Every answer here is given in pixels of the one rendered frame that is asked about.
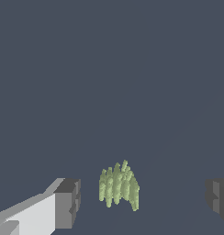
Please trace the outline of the pale green ridged object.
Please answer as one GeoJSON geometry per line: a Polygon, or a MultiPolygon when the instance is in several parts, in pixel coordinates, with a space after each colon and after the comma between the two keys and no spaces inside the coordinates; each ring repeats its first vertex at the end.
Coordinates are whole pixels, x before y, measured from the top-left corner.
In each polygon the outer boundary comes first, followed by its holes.
{"type": "Polygon", "coordinates": [[[140,186],[128,161],[103,169],[99,178],[99,200],[107,207],[118,205],[121,199],[128,201],[133,211],[139,209],[140,186]]]}

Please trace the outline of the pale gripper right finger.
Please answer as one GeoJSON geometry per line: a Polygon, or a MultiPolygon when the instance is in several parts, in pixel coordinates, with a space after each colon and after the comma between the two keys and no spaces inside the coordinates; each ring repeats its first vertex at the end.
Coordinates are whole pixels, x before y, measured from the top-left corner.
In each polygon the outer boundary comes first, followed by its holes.
{"type": "Polygon", "coordinates": [[[207,179],[205,188],[207,205],[224,220],[224,178],[207,179]]]}

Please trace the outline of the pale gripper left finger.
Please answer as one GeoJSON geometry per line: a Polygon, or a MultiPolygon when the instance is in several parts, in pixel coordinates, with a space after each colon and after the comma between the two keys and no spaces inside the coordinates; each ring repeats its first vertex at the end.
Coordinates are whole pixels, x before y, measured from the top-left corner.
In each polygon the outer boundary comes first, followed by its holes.
{"type": "Polygon", "coordinates": [[[0,212],[0,235],[52,235],[71,229],[81,204],[81,180],[57,178],[42,194],[0,212]]]}

